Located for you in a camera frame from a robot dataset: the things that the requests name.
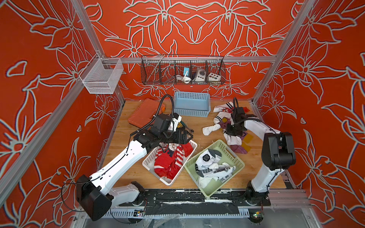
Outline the red christmas sock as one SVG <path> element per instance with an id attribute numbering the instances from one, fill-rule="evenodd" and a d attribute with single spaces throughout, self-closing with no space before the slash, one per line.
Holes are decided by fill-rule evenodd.
<path id="1" fill-rule="evenodd" d="M 185 158 L 189 157 L 194 150 L 193 146 L 190 143 L 182 144 L 181 147 L 183 149 Z"/>

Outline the red white striped sock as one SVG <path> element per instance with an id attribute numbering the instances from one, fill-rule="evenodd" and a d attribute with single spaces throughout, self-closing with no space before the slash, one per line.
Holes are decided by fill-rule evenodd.
<path id="1" fill-rule="evenodd" d="M 184 149 L 180 145 L 174 151 L 174 163 L 172 165 L 172 170 L 179 171 L 183 166 L 183 159 L 184 159 Z"/>

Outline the purple sock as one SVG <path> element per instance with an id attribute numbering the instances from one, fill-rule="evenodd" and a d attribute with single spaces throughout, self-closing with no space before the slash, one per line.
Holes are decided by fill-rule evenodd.
<path id="1" fill-rule="evenodd" d="M 248 145 L 253 139 L 253 136 L 245 133 L 240 137 L 241 145 L 231 145 L 230 148 L 237 154 L 247 154 L 252 148 Z"/>

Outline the plain white sock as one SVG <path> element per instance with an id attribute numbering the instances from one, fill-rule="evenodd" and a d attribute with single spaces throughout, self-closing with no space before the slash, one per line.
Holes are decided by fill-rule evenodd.
<path id="1" fill-rule="evenodd" d="M 221 125 L 217 123 L 217 124 L 212 125 L 212 126 L 204 127 L 204 128 L 202 129 L 202 133 L 203 133 L 203 135 L 208 136 L 208 135 L 210 135 L 212 132 L 217 131 L 217 130 L 219 130 L 220 128 L 221 128 Z"/>

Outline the blue perforated plastic basket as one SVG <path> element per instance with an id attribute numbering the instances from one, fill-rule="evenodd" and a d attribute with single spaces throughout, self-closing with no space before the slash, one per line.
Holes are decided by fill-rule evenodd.
<path id="1" fill-rule="evenodd" d="M 211 111 L 209 93 L 177 91 L 174 94 L 175 113 L 180 116 L 208 117 Z"/>

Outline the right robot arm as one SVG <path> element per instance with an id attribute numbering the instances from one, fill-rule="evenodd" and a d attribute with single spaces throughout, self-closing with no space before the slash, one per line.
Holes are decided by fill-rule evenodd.
<path id="1" fill-rule="evenodd" d="M 262 141 L 262 166 L 257 175 L 249 181 L 243 199 L 256 206 L 268 197 L 272 183 L 289 167 L 296 163 L 293 136 L 289 132 L 275 130 L 257 118 L 247 118 L 228 124 L 226 133 L 241 136 L 251 131 Z"/>

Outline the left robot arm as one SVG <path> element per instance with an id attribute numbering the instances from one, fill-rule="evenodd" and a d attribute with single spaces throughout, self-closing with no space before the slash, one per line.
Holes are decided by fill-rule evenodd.
<path id="1" fill-rule="evenodd" d="M 187 144 L 193 135 L 183 129 L 176 131 L 141 130 L 129 145 L 112 161 L 90 176 L 82 175 L 76 181 L 77 202 L 92 221 L 102 218 L 112 207 L 137 201 L 143 187 L 132 182 L 118 193 L 112 191 L 115 183 L 140 159 L 161 143 Z"/>

